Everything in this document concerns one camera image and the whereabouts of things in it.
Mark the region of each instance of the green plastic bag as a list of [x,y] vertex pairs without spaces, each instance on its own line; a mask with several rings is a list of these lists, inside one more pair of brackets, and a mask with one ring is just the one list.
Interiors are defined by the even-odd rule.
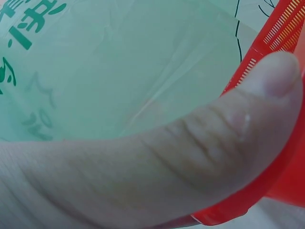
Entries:
[[257,32],[212,2],[4,1],[0,138],[114,138],[217,98]]

